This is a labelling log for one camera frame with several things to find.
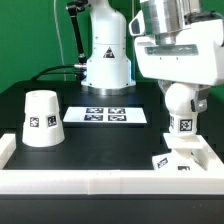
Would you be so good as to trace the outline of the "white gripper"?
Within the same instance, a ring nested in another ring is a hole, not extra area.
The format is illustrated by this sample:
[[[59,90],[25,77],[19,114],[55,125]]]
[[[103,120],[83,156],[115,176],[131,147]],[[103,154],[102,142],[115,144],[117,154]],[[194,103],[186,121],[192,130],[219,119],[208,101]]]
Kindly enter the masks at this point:
[[[207,110],[210,86],[224,84],[223,40],[223,21],[216,19],[191,24],[178,33],[175,45],[156,45],[153,36],[140,36],[134,47],[141,74],[158,79],[163,95],[171,81],[194,83],[191,108],[201,113]]]

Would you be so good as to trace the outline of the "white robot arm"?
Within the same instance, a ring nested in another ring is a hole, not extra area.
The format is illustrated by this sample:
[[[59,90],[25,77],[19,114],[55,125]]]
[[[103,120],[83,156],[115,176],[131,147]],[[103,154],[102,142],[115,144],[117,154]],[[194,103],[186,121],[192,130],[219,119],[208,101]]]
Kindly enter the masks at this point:
[[[140,0],[140,7],[127,22],[108,0],[89,0],[92,55],[81,85],[105,95],[135,85],[126,56],[131,34],[141,74],[165,87],[191,83],[193,108],[204,111],[207,89],[224,84],[224,17],[203,12],[200,0]]]

